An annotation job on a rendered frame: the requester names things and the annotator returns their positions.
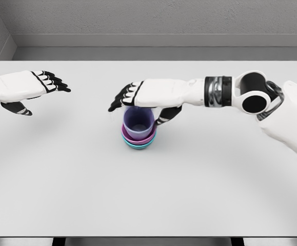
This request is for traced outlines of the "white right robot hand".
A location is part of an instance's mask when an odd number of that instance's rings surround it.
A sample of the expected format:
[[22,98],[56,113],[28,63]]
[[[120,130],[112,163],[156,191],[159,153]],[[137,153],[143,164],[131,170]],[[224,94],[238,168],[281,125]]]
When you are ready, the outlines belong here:
[[182,110],[188,83],[179,79],[146,79],[124,86],[115,96],[108,111],[112,112],[122,106],[141,108],[161,108],[155,125],[164,124]]

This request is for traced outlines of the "pink bowl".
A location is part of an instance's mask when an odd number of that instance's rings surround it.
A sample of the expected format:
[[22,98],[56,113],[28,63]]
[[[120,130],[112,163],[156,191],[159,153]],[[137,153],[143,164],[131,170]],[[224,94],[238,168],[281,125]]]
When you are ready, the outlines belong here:
[[153,138],[155,137],[155,134],[156,134],[156,128],[153,128],[152,131],[149,133],[149,135],[142,140],[135,140],[134,138],[132,138],[126,131],[124,124],[122,124],[121,132],[122,132],[123,138],[126,141],[128,141],[129,143],[131,143],[133,145],[140,146],[140,145],[145,145],[145,144],[149,143],[151,140],[153,140]]

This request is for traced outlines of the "purple cup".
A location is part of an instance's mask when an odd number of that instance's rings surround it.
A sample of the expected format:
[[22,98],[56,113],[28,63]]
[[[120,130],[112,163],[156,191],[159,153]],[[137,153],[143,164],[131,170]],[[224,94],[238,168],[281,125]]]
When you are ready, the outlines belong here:
[[143,140],[152,131],[154,123],[153,112],[150,108],[137,106],[127,107],[123,116],[126,132],[134,140]]

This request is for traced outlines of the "teal bowl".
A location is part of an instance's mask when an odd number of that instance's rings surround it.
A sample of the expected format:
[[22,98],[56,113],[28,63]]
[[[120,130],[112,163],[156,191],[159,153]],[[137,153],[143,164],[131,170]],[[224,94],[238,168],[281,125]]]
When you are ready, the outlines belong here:
[[147,143],[143,144],[143,145],[134,145],[132,143],[130,143],[124,136],[122,136],[124,142],[131,148],[136,149],[136,150],[142,150],[145,149],[146,147],[148,147],[155,139],[156,135],[154,135]]

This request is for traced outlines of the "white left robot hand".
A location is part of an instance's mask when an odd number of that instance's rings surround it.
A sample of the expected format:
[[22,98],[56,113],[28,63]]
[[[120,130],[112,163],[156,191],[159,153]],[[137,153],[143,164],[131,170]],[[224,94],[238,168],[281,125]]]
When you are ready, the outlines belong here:
[[0,76],[0,104],[18,115],[32,115],[22,100],[38,98],[54,91],[70,92],[71,89],[48,71],[22,71]]

